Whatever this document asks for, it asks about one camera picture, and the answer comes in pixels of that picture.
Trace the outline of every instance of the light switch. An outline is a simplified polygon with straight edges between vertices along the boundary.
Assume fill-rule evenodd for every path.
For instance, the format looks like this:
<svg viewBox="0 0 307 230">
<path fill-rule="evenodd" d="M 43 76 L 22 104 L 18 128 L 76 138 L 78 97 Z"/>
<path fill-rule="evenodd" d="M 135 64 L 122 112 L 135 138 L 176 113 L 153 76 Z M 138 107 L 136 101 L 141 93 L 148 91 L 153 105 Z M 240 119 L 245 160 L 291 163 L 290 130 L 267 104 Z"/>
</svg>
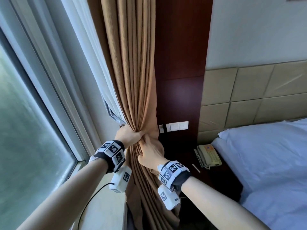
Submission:
<svg viewBox="0 0 307 230">
<path fill-rule="evenodd" d="M 189 129 L 189 121 L 179 122 L 179 131 Z"/>
<path fill-rule="evenodd" d="M 169 131 L 178 131 L 178 130 L 179 130 L 179 122 L 169 124 Z"/>
<path fill-rule="evenodd" d="M 164 129 L 163 129 L 163 125 L 162 125 L 162 124 L 159 125 L 159 132 L 160 132 L 160 133 L 163 133 L 163 132 L 164 132 Z"/>
</svg>

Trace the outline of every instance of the bed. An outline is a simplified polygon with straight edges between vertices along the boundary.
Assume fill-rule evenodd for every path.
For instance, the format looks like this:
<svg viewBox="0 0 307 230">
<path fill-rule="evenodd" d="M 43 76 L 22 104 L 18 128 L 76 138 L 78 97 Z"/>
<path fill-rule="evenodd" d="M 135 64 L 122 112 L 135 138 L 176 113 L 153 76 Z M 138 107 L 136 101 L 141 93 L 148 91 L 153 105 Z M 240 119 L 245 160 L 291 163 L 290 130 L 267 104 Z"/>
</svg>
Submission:
<svg viewBox="0 0 307 230">
<path fill-rule="evenodd" d="M 307 229 L 307 119 L 218 135 L 212 145 L 244 187 L 240 203 L 272 230 Z"/>
</svg>

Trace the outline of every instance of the telephone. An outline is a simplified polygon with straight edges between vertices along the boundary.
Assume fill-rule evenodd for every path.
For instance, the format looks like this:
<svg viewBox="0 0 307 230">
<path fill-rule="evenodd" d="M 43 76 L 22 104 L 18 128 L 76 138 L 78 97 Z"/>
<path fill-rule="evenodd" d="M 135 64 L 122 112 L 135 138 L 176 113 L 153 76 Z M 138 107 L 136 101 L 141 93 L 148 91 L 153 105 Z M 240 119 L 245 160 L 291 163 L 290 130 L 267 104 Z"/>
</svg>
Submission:
<svg viewBox="0 0 307 230">
<path fill-rule="evenodd" d="M 211 144 L 198 145 L 197 151 L 206 167 L 220 166 L 222 161 Z"/>
</svg>

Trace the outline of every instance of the hand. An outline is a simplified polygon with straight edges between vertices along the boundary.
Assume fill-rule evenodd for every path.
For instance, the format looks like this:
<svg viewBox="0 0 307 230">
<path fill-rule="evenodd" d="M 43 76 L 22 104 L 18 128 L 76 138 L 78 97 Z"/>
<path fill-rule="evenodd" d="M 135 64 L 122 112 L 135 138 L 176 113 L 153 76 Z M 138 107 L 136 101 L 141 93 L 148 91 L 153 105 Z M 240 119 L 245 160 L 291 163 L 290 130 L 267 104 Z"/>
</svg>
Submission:
<svg viewBox="0 0 307 230">
<path fill-rule="evenodd" d="M 131 127 L 126 124 L 117 131 L 115 140 L 119 140 L 124 144 L 125 148 L 128 148 L 138 142 L 143 135 L 143 131 L 134 132 Z"/>
<path fill-rule="evenodd" d="M 158 151 L 156 146 L 154 146 L 150 140 L 148 134 L 145 134 L 140 140 L 140 146 L 143 152 L 143 155 L 138 156 L 138 162 L 153 170 L 157 170 L 158 165 L 164 165 L 169 160 L 165 159 Z"/>
</svg>

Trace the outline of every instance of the person's left hand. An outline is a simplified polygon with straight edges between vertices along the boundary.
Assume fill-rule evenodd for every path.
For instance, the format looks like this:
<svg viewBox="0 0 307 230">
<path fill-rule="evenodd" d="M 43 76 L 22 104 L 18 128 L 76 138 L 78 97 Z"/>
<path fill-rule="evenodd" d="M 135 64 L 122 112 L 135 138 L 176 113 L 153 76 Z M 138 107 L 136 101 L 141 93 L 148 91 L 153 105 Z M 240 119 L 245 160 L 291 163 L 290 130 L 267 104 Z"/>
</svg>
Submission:
<svg viewBox="0 0 307 230">
<path fill-rule="evenodd" d="M 115 140 L 119 140 L 124 144 L 125 148 L 128 148 L 138 142 L 143 135 L 143 131 L 134 132 L 131 127 L 126 124 L 117 131 Z"/>
</svg>

